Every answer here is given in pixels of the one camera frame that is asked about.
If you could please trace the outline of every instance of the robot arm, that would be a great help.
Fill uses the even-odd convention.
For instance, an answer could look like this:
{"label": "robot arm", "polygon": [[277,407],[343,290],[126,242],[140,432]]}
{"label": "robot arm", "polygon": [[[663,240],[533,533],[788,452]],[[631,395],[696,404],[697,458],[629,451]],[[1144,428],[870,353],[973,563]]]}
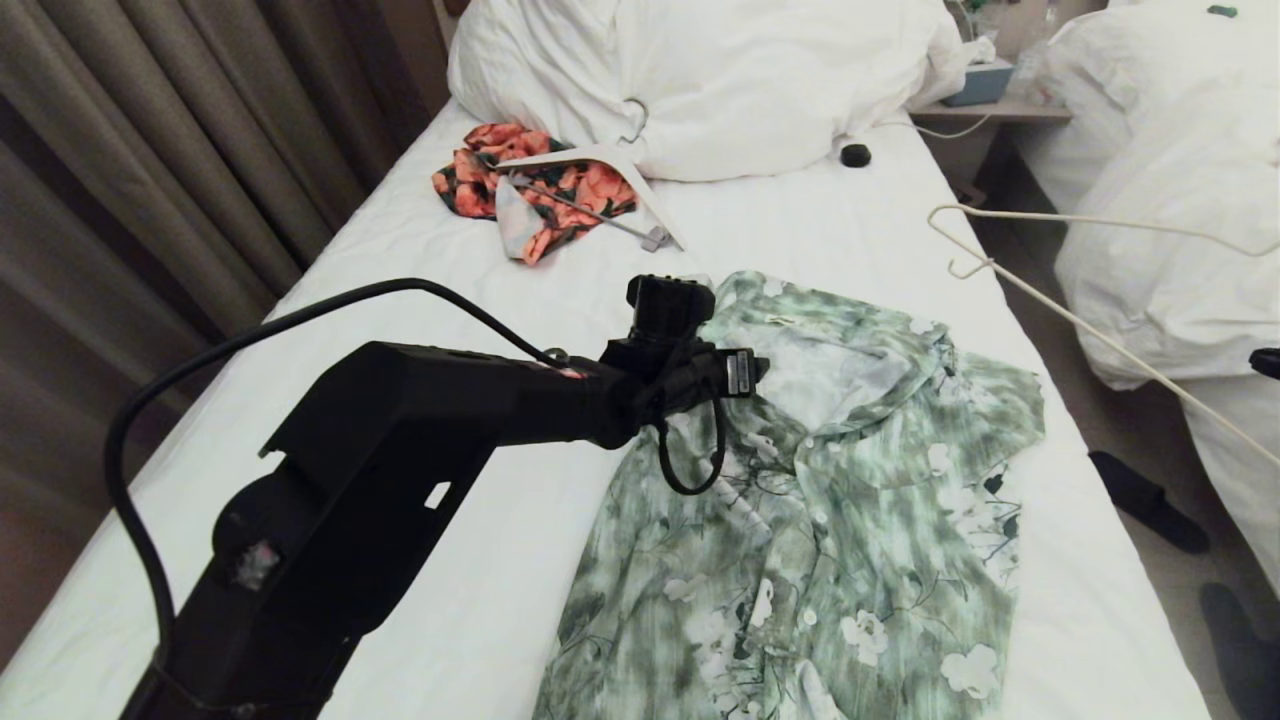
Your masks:
{"label": "robot arm", "polygon": [[146,671],[123,717],[315,717],[497,447],[617,448],[669,414],[754,395],[765,360],[694,340],[710,291],[641,277],[627,300],[630,336],[570,369],[371,342],[326,370],[264,448],[284,461],[220,514],[168,666]]}

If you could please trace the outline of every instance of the black cable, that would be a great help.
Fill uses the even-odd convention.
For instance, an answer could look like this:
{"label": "black cable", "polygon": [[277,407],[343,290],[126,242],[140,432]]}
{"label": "black cable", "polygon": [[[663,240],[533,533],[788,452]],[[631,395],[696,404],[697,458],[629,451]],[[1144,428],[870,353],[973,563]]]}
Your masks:
{"label": "black cable", "polygon": [[321,300],[320,302],[289,313],[282,318],[262,323],[256,328],[244,331],[243,333],[232,337],[221,345],[201,352],[200,355],[168,370],[159,378],[140,388],[133,393],[128,402],[124,404],[124,407],[122,407],[115,415],[115,419],[111,420],[111,427],[106,433],[102,462],[106,480],[106,493],[110,496],[111,506],[115,507],[115,512],[120,516],[120,524],[124,525],[124,530],[128,533],[129,541],[133,542],[133,547],[137,550],[138,557],[142,560],[142,569],[146,571],[147,582],[151,585],[151,596],[156,606],[156,621],[160,626],[160,642],[156,644],[156,651],[151,659],[151,664],[157,669],[165,670],[168,667],[169,653],[173,647],[173,592],[169,589],[169,579],[165,577],[164,564],[160,561],[160,553],[156,551],[155,542],[151,539],[146,527],[142,524],[142,518],[138,515],[138,510],[133,505],[133,500],[129,497],[129,491],[124,482],[124,441],[128,436],[129,427],[148,402],[196,372],[207,368],[219,360],[229,357],[230,355],[234,355],[253,343],[296,328],[302,323],[307,323],[321,315],[333,313],[339,307],[346,307],[347,305],[369,300],[370,297],[378,297],[379,295],[387,295],[389,292],[398,292],[402,290],[426,291],[456,305],[472,318],[480,320],[508,342],[531,356],[534,360],[553,368],[568,366],[568,364],[563,360],[558,360],[538,350],[516,334],[511,328],[499,323],[493,315],[485,313],[477,305],[452,290],[421,278],[399,278],[349,290],[328,300]]}
{"label": "black cable", "polygon": [[712,474],[696,488],[691,488],[676,478],[676,470],[671,466],[671,455],[667,452],[667,421],[654,423],[658,428],[658,464],[662,466],[662,479],[667,480],[667,486],[680,495],[701,495],[710,489],[716,479],[719,478],[721,468],[724,465],[724,436],[727,432],[724,411],[721,407],[719,396],[714,391],[712,391],[712,415],[716,418],[716,451],[712,452]]}

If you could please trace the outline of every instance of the black slipper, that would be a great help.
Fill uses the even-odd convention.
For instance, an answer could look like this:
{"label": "black slipper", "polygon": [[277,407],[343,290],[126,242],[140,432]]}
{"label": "black slipper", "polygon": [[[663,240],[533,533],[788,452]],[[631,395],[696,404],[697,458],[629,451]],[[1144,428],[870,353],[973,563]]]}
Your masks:
{"label": "black slipper", "polygon": [[1208,534],[1165,498],[1165,488],[1139,475],[1107,452],[1091,452],[1111,502],[1174,547],[1190,555],[1208,552]]}
{"label": "black slipper", "polygon": [[1201,610],[1213,639],[1222,689],[1240,720],[1280,720],[1280,644],[1253,633],[1249,616],[1231,588],[1201,588]]}

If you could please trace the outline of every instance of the curtain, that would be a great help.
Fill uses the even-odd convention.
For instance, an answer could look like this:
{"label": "curtain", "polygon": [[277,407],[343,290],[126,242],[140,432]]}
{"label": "curtain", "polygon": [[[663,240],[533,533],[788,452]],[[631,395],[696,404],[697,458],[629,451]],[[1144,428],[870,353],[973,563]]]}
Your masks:
{"label": "curtain", "polygon": [[403,46],[378,0],[0,3],[0,511],[92,532],[123,400],[259,323],[443,102]]}

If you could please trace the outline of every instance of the hotel bed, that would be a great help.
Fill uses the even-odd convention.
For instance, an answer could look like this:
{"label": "hotel bed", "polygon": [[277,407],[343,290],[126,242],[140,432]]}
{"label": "hotel bed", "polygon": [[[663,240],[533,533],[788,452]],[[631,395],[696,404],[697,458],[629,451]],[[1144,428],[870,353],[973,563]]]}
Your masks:
{"label": "hotel bed", "polygon": [[[1235,18],[1198,0],[1112,3],[1053,40],[1044,81],[1071,109],[1019,149],[1060,213],[1216,233],[1251,252],[1280,242],[1280,18],[1271,1]],[[1280,455],[1280,382],[1252,350],[1280,342],[1280,252],[1249,258],[1202,240],[1070,228],[1055,272],[1071,309]],[[1116,389],[1146,378],[1089,337]],[[1204,468],[1280,593],[1280,469],[1194,409]]]}
{"label": "hotel bed", "polygon": [[[865,26],[861,15],[850,18]],[[475,24],[475,8],[460,27],[463,40],[468,19]],[[886,46],[902,46],[899,29]],[[849,42],[841,32],[831,40],[833,47]],[[490,79],[506,78],[495,72]],[[575,85],[590,79],[576,77]],[[824,78],[809,79],[829,90]],[[545,100],[535,87],[521,101]],[[893,108],[881,119],[906,118]],[[650,102],[646,111],[655,113],[655,129],[666,127],[662,108]],[[959,347],[1038,373],[1046,401],[1046,439],[1014,459],[1001,491],[1023,502],[1025,519],[1019,600],[1001,669],[1002,715],[1208,717],[1079,432],[1000,286],[989,274],[959,281],[947,273],[957,249],[925,215],[952,197],[913,129],[861,132],[873,155],[865,168],[842,167],[837,152],[822,147],[824,138],[813,161],[772,177],[653,181],[684,251],[644,252],[634,237],[598,227],[529,268],[506,258],[493,223],[452,214],[433,188],[431,173],[480,122],[451,101],[274,315],[370,282],[422,277],[448,284],[538,346],[594,355],[628,327],[623,290],[631,277],[707,275],[718,283],[758,269],[945,323]],[[796,163],[769,150],[769,161]],[[641,227],[632,215],[622,219]],[[977,242],[961,214],[943,222]],[[257,457],[264,441],[323,370],[370,340],[513,352],[452,306],[401,293],[233,357],[132,486],[179,603],[210,557],[219,510],[279,461]],[[321,716],[530,717],[584,543],[621,459],[585,443],[494,454],[403,601],[356,651]],[[141,565],[109,518],[0,676],[0,717],[115,717],[155,642]]]}

